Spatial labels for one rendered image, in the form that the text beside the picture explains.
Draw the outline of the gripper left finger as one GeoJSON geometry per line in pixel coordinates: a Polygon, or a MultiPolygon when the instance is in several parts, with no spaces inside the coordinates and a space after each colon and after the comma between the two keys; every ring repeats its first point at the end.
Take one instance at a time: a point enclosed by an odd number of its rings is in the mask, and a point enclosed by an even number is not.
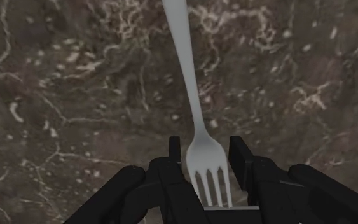
{"type": "Polygon", "coordinates": [[[138,224],[159,207],[163,224],[209,224],[192,185],[181,169],[178,136],[169,138],[169,155],[150,161],[148,170],[129,165],[119,170],[64,224],[138,224]]]}

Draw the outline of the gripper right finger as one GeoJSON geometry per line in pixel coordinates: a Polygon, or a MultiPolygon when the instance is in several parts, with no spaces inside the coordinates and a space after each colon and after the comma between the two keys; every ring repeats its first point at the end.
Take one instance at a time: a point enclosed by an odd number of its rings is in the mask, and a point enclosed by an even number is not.
{"type": "Polygon", "coordinates": [[[231,136],[228,160],[263,224],[358,224],[358,193],[305,164],[288,171],[231,136]]]}

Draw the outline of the white fork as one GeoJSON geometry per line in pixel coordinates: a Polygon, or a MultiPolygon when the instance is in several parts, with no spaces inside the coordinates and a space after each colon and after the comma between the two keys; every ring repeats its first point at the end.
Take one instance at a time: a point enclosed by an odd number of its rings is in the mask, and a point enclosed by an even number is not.
{"type": "Polygon", "coordinates": [[[162,0],[162,2],[179,59],[193,118],[194,136],[186,152],[186,166],[191,184],[196,194],[200,196],[199,186],[196,182],[196,175],[199,175],[205,191],[207,205],[211,207],[212,197],[207,180],[207,173],[211,173],[216,191],[217,204],[222,207],[223,199],[218,178],[218,171],[222,171],[227,205],[232,207],[227,156],[221,144],[207,132],[202,115],[193,62],[188,5],[186,0],[162,0]]]}

